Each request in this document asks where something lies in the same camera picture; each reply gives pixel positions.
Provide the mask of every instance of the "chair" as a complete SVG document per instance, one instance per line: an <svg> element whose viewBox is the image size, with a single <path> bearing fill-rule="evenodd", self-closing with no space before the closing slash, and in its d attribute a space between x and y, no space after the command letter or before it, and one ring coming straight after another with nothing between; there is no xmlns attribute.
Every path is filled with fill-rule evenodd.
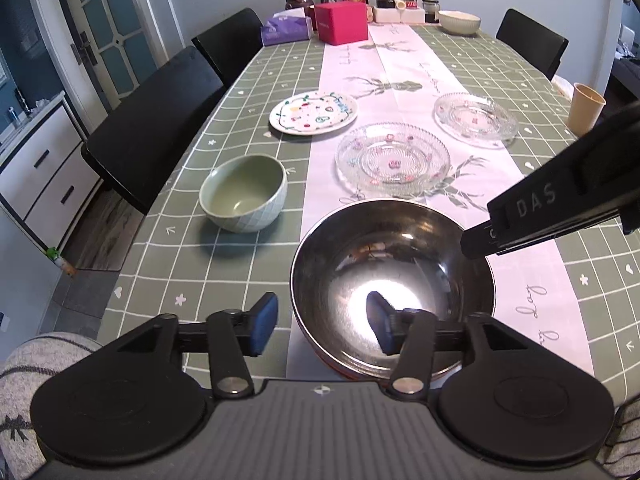
<svg viewBox="0 0 640 480"><path fill-rule="evenodd" d="M261 26L260 18L247 8L191 41L229 88L262 48Z"/></svg>
<svg viewBox="0 0 640 480"><path fill-rule="evenodd" d="M188 46L111 112L81 153L127 202L146 214L225 88Z"/></svg>
<svg viewBox="0 0 640 480"><path fill-rule="evenodd" d="M540 70L549 81L556 74L560 58L569 45L567 38L515 9L507 10L496 38Z"/></svg>

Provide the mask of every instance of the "pink table runner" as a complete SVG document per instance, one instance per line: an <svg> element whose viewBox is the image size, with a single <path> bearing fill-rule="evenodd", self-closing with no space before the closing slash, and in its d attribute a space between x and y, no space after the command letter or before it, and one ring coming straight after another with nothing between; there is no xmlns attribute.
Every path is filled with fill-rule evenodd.
<svg viewBox="0 0 640 480"><path fill-rule="evenodd" d="M466 92L427 44L407 25L372 25L370 40L325 46L319 88L358 98L350 130L382 121L424 128L446 145L454 177L447 193L417 201L464 228L489 216L486 204L522 178L506 149L480 149L448 136L433 119L433 104L449 92ZM344 132L314 138L309 158L301 237L322 217L358 199L334 171ZM494 273L494 316L590 374L591 355L574 290L555 242L490 256ZM295 318L287 359L290 379L330 380L337 375L315 356Z"/></svg>

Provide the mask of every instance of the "black drawer handle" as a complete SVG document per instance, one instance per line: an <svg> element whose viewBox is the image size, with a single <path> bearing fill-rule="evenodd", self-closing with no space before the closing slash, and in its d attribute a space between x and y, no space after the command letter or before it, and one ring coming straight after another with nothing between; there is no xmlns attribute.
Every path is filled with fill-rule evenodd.
<svg viewBox="0 0 640 480"><path fill-rule="evenodd" d="M65 202L68 200L68 198L71 196L71 194L74 192L75 187L70 186L69 189L66 190L65 195L62 197L62 200L60 201L60 203L62 205L65 205Z"/></svg>
<svg viewBox="0 0 640 480"><path fill-rule="evenodd" d="M44 153L42 155L40 155L40 158L38 160L36 160L36 163L33 165L34 168L38 169L38 166L40 164L42 164L42 161L47 158L47 155L49 155L49 150L44 150Z"/></svg>

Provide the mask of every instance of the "red box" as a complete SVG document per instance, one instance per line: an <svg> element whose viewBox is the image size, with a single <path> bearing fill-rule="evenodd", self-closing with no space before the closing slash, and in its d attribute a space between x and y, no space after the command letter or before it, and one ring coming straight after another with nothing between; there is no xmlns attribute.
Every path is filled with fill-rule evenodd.
<svg viewBox="0 0 640 480"><path fill-rule="evenodd" d="M316 25L320 39L332 45L369 39L367 6L361 2L316 5Z"/></svg>

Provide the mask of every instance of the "green ceramic bowl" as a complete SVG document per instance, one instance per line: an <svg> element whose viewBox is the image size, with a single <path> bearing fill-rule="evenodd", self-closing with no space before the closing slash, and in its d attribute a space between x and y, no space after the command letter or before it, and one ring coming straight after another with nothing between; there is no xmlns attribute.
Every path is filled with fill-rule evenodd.
<svg viewBox="0 0 640 480"><path fill-rule="evenodd" d="M282 211L287 173L270 155L243 155L213 170L200 188L200 207L211 221L234 233L255 233Z"/></svg>

